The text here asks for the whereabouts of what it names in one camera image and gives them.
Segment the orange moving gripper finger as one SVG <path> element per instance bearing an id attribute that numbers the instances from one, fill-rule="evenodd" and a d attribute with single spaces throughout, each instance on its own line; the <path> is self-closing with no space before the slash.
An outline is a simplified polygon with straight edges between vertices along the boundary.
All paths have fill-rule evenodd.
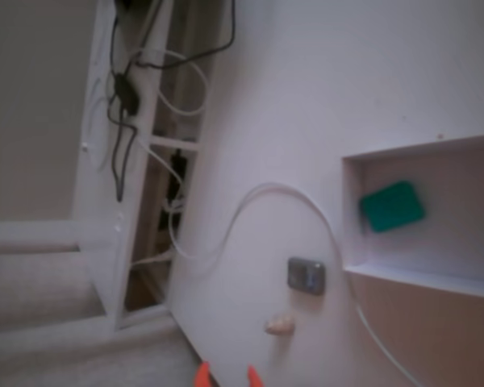
<path id="1" fill-rule="evenodd" d="M 210 365 L 202 362 L 195 375 L 195 387 L 211 387 Z"/>

